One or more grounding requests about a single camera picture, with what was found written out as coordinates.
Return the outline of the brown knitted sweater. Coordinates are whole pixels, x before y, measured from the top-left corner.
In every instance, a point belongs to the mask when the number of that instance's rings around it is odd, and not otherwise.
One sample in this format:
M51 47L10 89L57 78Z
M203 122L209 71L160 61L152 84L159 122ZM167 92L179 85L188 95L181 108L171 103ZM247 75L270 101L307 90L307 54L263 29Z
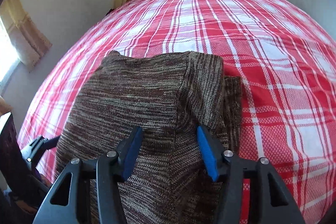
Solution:
M207 175L197 143L205 125L239 150L242 83L222 58L197 52L135 59L112 51L81 87L56 149L55 171L73 158L117 147L134 126L143 141L134 170L119 185L128 223L211 223L221 184Z

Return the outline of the side window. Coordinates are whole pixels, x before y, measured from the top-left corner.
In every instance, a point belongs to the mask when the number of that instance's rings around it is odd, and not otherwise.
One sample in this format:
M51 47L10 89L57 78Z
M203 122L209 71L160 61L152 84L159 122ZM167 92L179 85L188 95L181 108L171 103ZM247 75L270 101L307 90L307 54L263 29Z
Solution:
M17 53L17 50L11 43L9 38L9 34L3 24L3 20L1 22L0 29L0 80L1 80L1 94L5 91L9 81L11 79L12 74L17 69L17 66L20 64L20 59Z

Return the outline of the yellow curtain beside side window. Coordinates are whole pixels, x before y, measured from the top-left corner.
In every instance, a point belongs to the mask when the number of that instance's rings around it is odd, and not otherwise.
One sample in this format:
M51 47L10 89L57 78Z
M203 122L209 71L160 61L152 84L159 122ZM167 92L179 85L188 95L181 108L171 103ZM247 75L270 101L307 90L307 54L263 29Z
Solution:
M1 20L19 60L32 71L52 47L51 42L37 28L21 0L3 0Z

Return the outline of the red white plaid bedsheet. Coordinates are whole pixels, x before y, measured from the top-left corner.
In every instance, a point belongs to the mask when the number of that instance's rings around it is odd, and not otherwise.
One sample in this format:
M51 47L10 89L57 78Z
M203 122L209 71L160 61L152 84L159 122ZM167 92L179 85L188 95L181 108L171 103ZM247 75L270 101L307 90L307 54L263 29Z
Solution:
M110 51L199 51L243 82L240 155L267 157L306 223L335 200L335 41L286 0L131 0L89 29L34 96L18 143L62 133L80 88Z

